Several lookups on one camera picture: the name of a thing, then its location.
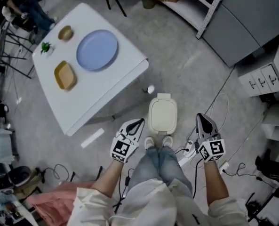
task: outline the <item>drawer handle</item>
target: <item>drawer handle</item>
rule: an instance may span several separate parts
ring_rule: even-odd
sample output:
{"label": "drawer handle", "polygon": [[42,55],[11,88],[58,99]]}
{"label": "drawer handle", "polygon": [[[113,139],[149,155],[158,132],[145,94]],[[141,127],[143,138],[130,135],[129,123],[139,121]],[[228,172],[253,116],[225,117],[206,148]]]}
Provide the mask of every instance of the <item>drawer handle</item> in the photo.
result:
{"label": "drawer handle", "polygon": [[256,85],[256,84],[255,84],[255,83],[254,83],[254,84],[252,84],[252,83],[251,83],[251,81],[249,81],[249,83],[250,83],[250,85],[251,85],[252,89],[254,89],[254,85]]}
{"label": "drawer handle", "polygon": [[260,82],[262,87],[263,87],[263,84],[266,83],[266,81],[261,82],[261,80],[259,78],[258,78],[258,81]]}
{"label": "drawer handle", "polygon": [[275,77],[272,79],[270,75],[269,75],[269,79],[270,79],[270,81],[271,81],[272,85],[274,85],[274,83],[273,83],[273,82],[274,82],[275,80],[277,80]]}

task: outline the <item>white drawer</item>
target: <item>white drawer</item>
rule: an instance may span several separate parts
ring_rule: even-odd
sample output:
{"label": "white drawer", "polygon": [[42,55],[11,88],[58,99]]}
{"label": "white drawer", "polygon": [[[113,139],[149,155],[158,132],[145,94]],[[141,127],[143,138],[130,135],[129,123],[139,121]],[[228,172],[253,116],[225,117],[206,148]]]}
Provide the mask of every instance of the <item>white drawer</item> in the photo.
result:
{"label": "white drawer", "polygon": [[244,86],[244,89],[249,94],[249,96],[257,96],[261,94],[251,74],[247,73],[242,75],[239,77],[239,81]]}
{"label": "white drawer", "polygon": [[253,79],[255,80],[258,88],[260,89],[261,94],[271,93],[271,89],[263,76],[261,70],[255,70],[251,72]]}
{"label": "white drawer", "polygon": [[272,65],[269,65],[267,67],[264,67],[261,69],[261,72],[263,76],[265,77],[271,92],[277,92],[279,91],[279,79],[272,67]]}

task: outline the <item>pink cloth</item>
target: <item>pink cloth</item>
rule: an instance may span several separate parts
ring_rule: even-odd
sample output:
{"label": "pink cloth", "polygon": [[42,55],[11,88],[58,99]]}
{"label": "pink cloth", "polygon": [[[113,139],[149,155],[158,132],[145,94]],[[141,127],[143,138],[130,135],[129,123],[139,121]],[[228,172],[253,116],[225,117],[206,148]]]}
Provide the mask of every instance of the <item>pink cloth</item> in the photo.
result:
{"label": "pink cloth", "polygon": [[27,202],[32,204],[48,226],[65,226],[73,210],[77,188],[91,188],[94,182],[64,182],[49,193],[32,195]]}

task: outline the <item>white table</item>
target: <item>white table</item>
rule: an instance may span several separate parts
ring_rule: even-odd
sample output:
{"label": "white table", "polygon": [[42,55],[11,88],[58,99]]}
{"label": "white table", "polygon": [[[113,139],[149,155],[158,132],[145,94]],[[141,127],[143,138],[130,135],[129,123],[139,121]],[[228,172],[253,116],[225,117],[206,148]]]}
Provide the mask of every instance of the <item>white table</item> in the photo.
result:
{"label": "white table", "polygon": [[[74,31],[68,42],[57,38],[59,31],[66,25],[70,25]],[[76,51],[88,33],[99,29],[109,30],[116,36],[118,54],[106,69],[90,72],[79,66]],[[138,48],[85,3],[80,3],[67,14],[42,42],[55,45],[55,51],[50,56],[41,55],[40,44],[32,58],[48,103],[62,131],[68,136],[72,136],[149,66],[147,57]],[[71,65],[78,80],[70,91],[61,90],[54,76],[54,69],[63,60]]]}

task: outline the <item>gray cabinet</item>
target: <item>gray cabinet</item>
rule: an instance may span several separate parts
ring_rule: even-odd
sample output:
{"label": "gray cabinet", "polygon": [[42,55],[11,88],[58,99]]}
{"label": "gray cabinet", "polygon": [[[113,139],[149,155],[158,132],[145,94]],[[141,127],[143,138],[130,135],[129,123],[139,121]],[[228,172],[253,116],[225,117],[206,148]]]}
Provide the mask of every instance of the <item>gray cabinet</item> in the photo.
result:
{"label": "gray cabinet", "polygon": [[259,48],[257,42],[224,6],[220,6],[203,38],[231,66]]}
{"label": "gray cabinet", "polygon": [[203,38],[232,66],[279,35],[279,0],[223,0]]}

